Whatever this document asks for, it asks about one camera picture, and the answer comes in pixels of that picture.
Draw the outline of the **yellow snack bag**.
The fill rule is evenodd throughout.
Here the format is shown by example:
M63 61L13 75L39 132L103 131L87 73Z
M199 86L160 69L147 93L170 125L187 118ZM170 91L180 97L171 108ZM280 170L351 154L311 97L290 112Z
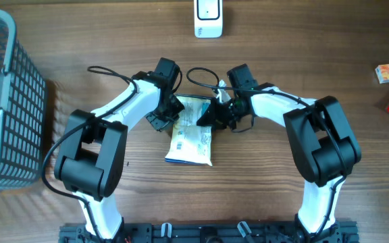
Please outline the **yellow snack bag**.
M184 110L173 125L170 149L165 156L168 163L213 166L211 162L211 126L198 126L197 121L211 104L210 99L178 95Z

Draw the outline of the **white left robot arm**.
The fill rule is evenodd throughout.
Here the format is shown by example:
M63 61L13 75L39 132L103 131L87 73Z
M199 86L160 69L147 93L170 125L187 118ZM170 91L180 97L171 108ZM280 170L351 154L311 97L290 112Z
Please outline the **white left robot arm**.
M127 89L91 112L77 109L68 119L54 176L76 199L86 222L60 228L60 242L132 242L133 234L118 211L114 191L119 184L129 131L146 118L157 131L178 120L183 104L175 91L182 72L175 61L161 58L153 71L123 78Z

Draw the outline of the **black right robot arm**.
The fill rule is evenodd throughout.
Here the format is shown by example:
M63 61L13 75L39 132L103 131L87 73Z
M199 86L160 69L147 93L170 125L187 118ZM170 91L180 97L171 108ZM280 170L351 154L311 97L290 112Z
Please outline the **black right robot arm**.
M286 129L294 164L305 181L296 214L294 240L318 242L337 230L339 191L361 160L361 148L335 97L301 98L277 86L259 84L247 64L228 71L230 86L212 86L217 95L197 125L231 129L244 116L269 119Z

